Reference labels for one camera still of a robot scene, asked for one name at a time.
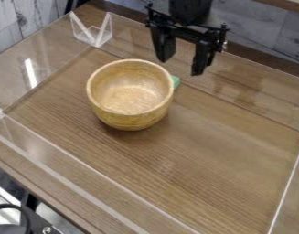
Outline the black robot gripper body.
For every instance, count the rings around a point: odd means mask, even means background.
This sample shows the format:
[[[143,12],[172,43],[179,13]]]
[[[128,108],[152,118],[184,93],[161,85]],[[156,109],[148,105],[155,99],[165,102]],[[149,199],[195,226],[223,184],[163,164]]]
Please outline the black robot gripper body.
[[[148,2],[145,26],[148,29],[152,25],[167,27],[176,39],[194,44],[200,40],[207,41],[212,51],[222,52],[230,28],[226,23],[219,23],[211,18],[211,7],[211,2],[168,2],[165,8]]]

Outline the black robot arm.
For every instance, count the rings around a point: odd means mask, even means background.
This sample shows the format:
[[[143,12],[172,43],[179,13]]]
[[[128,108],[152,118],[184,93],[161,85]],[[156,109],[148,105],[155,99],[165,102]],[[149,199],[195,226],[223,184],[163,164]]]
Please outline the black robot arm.
[[[216,53],[227,46],[226,23],[211,23],[210,13],[214,0],[167,0],[163,11],[153,6],[151,0],[145,5],[149,29],[156,58],[167,62],[176,54],[176,39],[195,45],[191,75],[204,73],[212,64]]]

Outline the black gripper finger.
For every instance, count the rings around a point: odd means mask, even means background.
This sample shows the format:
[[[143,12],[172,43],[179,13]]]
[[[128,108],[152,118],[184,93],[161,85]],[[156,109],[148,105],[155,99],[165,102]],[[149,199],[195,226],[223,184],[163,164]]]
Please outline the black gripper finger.
[[[176,52],[176,38],[167,27],[152,25],[149,32],[156,57],[161,62],[167,62]]]
[[[208,60],[212,56],[212,46],[207,41],[200,40],[195,44],[195,54],[192,58],[192,75],[202,75],[206,67],[208,66]]]

